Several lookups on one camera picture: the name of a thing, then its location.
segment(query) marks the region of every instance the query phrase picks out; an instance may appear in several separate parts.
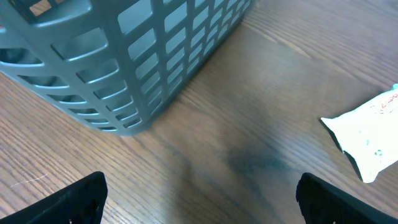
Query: blue-gray plastic basket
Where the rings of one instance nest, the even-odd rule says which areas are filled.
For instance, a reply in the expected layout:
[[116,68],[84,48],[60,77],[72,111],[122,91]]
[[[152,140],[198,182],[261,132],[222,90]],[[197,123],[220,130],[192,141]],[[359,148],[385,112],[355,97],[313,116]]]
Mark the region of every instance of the blue-gray plastic basket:
[[0,71],[101,131],[139,133],[253,0],[2,0]]

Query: black object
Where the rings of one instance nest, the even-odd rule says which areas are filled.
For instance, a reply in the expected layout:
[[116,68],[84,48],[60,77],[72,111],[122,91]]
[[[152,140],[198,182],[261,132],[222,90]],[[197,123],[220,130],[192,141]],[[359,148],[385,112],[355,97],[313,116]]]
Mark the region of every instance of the black object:
[[388,223],[398,220],[310,173],[298,182],[296,200],[306,224]]
[[0,224],[99,224],[108,188],[102,172],[65,187],[0,220]]

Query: wooden surface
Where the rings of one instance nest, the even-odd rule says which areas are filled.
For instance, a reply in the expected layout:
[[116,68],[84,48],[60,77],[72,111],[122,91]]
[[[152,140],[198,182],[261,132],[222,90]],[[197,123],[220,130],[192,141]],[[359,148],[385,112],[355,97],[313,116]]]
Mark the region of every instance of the wooden surface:
[[100,170],[103,223],[303,223],[303,172],[398,218],[398,165],[362,183],[318,121],[398,82],[397,10],[260,0],[133,137],[89,130],[1,75],[0,217]]

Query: brown wood tabletop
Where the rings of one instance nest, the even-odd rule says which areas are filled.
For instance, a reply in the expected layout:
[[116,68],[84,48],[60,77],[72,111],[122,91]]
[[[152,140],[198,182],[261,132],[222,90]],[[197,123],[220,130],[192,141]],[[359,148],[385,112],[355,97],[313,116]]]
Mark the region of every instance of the brown wood tabletop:
[[388,90],[397,62],[397,1],[259,0],[136,136],[90,130],[0,75],[0,218],[97,170],[103,223],[304,223],[304,172],[398,218],[398,164],[362,183],[318,120]]

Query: scratch on table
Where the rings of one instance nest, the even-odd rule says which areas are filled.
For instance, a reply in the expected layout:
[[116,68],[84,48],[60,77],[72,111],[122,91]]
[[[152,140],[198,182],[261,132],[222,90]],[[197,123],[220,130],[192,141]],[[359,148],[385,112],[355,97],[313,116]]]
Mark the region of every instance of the scratch on table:
[[43,176],[41,176],[41,177],[39,177],[39,178],[36,178],[36,179],[34,179],[34,180],[27,180],[27,181],[22,181],[22,182],[16,183],[16,184],[14,184],[13,186],[11,186],[10,188],[13,188],[13,187],[15,187],[15,186],[17,186],[17,185],[19,185],[19,184],[23,184],[23,183],[28,183],[28,182],[40,180],[41,178],[45,177],[46,175],[48,175],[48,174],[45,174],[45,175],[43,175]]

